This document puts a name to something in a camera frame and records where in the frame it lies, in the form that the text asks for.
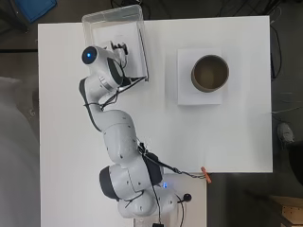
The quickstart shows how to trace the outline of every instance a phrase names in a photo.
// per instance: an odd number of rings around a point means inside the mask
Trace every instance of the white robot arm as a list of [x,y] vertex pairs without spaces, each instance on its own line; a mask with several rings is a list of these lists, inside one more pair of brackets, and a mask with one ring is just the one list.
[[[158,209],[165,214],[175,208],[177,198],[169,189],[159,186],[153,191],[153,186],[162,181],[163,167],[140,154],[134,122],[127,113],[104,112],[98,105],[103,96],[123,83],[130,84],[122,68],[126,63],[126,46],[119,45],[113,50],[89,46],[82,54],[92,75],[80,82],[80,93],[89,117],[94,127],[103,133],[108,154],[115,163],[100,171],[100,185],[105,196],[118,201],[118,211],[124,218],[157,215]],[[149,156],[158,160],[152,153]]]

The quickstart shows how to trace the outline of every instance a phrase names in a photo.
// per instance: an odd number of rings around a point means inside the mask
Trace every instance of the cable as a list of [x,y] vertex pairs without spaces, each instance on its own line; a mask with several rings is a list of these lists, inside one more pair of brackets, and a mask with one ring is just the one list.
[[240,10],[246,5],[246,3],[248,3],[249,0],[246,0],[240,7],[239,9],[235,12],[235,14],[233,16],[236,16],[238,12],[240,12]]
[[98,105],[102,111],[104,111],[104,108],[107,107],[108,105],[114,104],[117,101],[117,97],[119,94],[124,93],[125,91],[129,90],[130,88],[134,87],[138,82],[140,82],[144,78],[136,78],[134,83],[126,87],[125,89],[119,91],[119,89],[116,89],[116,92],[114,95],[110,96],[104,103],[99,104],[97,102],[91,102],[91,103],[86,103],[84,104],[85,107],[90,106],[90,105]]
[[157,194],[155,193],[154,186],[153,186],[153,185],[151,185],[151,187],[152,187],[153,194],[154,194],[155,199],[156,199],[157,204],[158,204],[158,209],[159,209],[159,224],[161,224],[161,211],[160,211],[159,199],[158,199]]
[[153,186],[153,184],[152,184],[152,178],[151,178],[151,173],[150,173],[150,170],[147,168],[147,170],[148,170],[148,172],[149,172],[149,177],[150,177],[150,181],[151,181],[151,187],[152,187],[152,191],[153,191],[153,194],[154,194],[154,196],[155,196],[155,199],[156,199],[156,201],[157,201],[157,205],[158,205],[158,209],[159,209],[159,224],[161,224],[161,210],[160,210],[160,203],[159,203],[159,199],[158,199],[158,196],[157,196],[157,194],[156,194],[156,192],[155,192],[155,190],[154,190],[154,186]]
[[278,67],[277,73],[274,75],[274,77],[272,78],[272,81],[275,80],[277,78],[277,76],[279,75],[279,73],[281,72],[281,68],[282,68],[282,52],[281,52],[281,45],[280,45],[280,39],[278,37],[277,31],[276,29],[271,26],[271,29],[275,32],[276,34],[276,41],[277,41],[277,45],[278,45],[278,52],[279,52],[279,61],[280,61],[280,65]]
[[144,143],[140,142],[139,143],[139,146],[138,146],[138,151],[140,152],[140,154],[149,159],[151,162],[153,162],[154,164],[158,165],[158,166],[161,166],[161,167],[165,167],[169,170],[171,170],[172,172],[174,173],[177,173],[177,174],[185,174],[185,175],[188,175],[189,177],[191,178],[198,178],[198,179],[204,179],[205,176],[200,176],[200,175],[193,175],[193,174],[190,174],[190,173],[187,173],[185,171],[180,171],[178,168],[176,167],[171,167],[167,164],[164,164],[162,162],[160,162],[159,160],[154,160],[153,158],[151,158],[148,154],[149,154],[149,151],[144,147]]
[[258,5],[261,3],[261,0],[258,0],[258,2],[256,3],[256,5],[253,7],[253,9],[251,10],[250,13],[248,13],[248,16],[250,16],[253,12],[255,12],[257,15],[258,15],[258,12],[257,12],[257,7]]
[[183,206],[183,202],[182,202],[181,198],[178,195],[176,195],[176,197],[179,199],[179,202],[180,202],[181,207],[182,207],[182,218],[181,218],[181,223],[180,223],[180,227],[182,227],[183,221],[184,221],[184,206]]
[[302,109],[302,108],[303,108],[303,106],[299,106],[299,107],[294,107],[294,108],[291,108],[291,109],[272,112],[272,114],[279,114],[279,113],[284,113],[284,112],[296,111],[296,110],[299,110],[299,109]]

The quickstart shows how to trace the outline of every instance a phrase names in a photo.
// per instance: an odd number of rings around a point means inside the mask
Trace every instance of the white table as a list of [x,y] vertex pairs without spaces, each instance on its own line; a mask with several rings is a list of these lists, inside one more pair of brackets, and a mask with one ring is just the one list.
[[[151,81],[113,107],[132,116],[138,137],[180,169],[272,171],[268,17],[150,21],[146,32]],[[39,25],[42,227],[132,226],[100,190],[98,173],[111,161],[78,90],[89,74],[80,58],[84,47],[80,23]],[[176,105],[176,52],[184,47],[222,49],[230,67],[222,105]],[[205,181],[168,181],[194,198],[184,226],[206,226]],[[175,215],[170,226],[179,225]]]

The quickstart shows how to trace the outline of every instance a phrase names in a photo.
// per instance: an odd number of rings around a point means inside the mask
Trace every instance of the bowl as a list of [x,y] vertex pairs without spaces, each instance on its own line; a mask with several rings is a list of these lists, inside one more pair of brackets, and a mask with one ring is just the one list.
[[229,77],[226,61],[216,55],[198,59],[191,71],[191,81],[201,92],[211,93],[223,87]]

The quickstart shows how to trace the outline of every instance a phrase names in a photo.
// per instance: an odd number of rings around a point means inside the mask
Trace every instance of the transparent box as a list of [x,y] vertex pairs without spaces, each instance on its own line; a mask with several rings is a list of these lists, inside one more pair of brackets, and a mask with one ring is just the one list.
[[110,9],[93,14],[84,15],[82,17],[82,24],[84,29],[84,36],[86,45],[98,45],[98,38],[100,36],[94,35],[94,30],[107,26],[116,26],[136,22],[139,40],[141,41],[140,49],[140,63],[144,70],[146,80],[149,79],[149,63],[148,63],[148,47],[146,42],[145,27],[143,21],[142,8],[138,5],[133,5],[125,8]]

